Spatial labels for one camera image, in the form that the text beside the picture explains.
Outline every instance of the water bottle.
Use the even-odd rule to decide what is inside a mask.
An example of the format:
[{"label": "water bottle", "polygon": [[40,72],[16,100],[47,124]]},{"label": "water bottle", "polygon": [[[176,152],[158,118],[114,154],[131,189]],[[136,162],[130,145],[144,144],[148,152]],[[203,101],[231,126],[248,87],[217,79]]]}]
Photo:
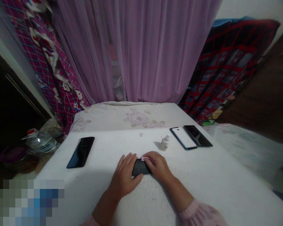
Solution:
[{"label": "water bottle", "polygon": [[37,129],[27,131],[27,136],[23,139],[27,139],[26,145],[30,147],[30,152],[36,155],[54,152],[60,146],[53,136]]}]

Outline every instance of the hand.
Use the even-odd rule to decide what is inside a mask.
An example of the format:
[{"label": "hand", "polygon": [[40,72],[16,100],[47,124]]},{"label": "hand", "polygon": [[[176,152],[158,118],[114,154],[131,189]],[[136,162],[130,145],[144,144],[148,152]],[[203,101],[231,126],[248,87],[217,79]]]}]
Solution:
[{"label": "hand", "polygon": [[108,191],[116,195],[119,200],[131,193],[141,182],[143,174],[132,179],[132,171],[137,157],[129,153],[126,157],[122,155],[112,177]]},{"label": "hand", "polygon": [[171,173],[166,159],[160,155],[158,152],[148,152],[143,155],[143,157],[152,158],[153,162],[145,158],[147,166],[152,171],[153,175],[164,185],[174,179],[173,174]]}]

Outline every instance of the smartphone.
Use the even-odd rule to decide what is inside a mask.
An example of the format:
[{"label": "smartphone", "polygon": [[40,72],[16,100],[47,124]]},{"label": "smartphone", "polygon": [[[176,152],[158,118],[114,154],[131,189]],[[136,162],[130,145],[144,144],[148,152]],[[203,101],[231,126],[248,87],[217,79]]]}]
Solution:
[{"label": "smartphone", "polygon": [[132,176],[137,176],[139,174],[151,174],[151,170],[147,166],[146,162],[141,159],[137,159],[134,164],[134,168],[132,171]]},{"label": "smartphone", "polygon": [[213,145],[208,139],[197,129],[196,126],[184,126],[184,129],[190,135],[191,139],[194,140],[198,147],[212,147]]},{"label": "smartphone", "polygon": [[93,142],[94,137],[81,138],[66,168],[83,167],[87,161]]},{"label": "smartphone", "polygon": [[172,134],[177,138],[179,143],[184,147],[184,149],[191,150],[197,148],[197,145],[182,127],[175,127],[171,128],[170,130]]}]

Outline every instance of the white smartphone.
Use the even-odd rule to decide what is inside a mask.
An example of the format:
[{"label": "white smartphone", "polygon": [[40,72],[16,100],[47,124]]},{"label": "white smartphone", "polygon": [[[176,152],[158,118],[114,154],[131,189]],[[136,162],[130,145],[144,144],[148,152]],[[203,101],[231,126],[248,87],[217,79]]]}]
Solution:
[{"label": "white smartphone", "polygon": [[172,128],[173,133],[177,136],[180,142],[183,144],[185,148],[195,148],[197,145],[194,141],[189,137],[186,131],[182,127]]}]

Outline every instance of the spray bottle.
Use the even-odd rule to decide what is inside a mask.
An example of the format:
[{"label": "spray bottle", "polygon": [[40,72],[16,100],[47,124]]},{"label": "spray bottle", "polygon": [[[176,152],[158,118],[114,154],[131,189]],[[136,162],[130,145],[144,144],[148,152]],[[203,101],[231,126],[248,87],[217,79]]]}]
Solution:
[{"label": "spray bottle", "polygon": [[168,133],[166,137],[161,140],[160,150],[165,151],[168,148],[169,140],[170,140],[170,134]]}]

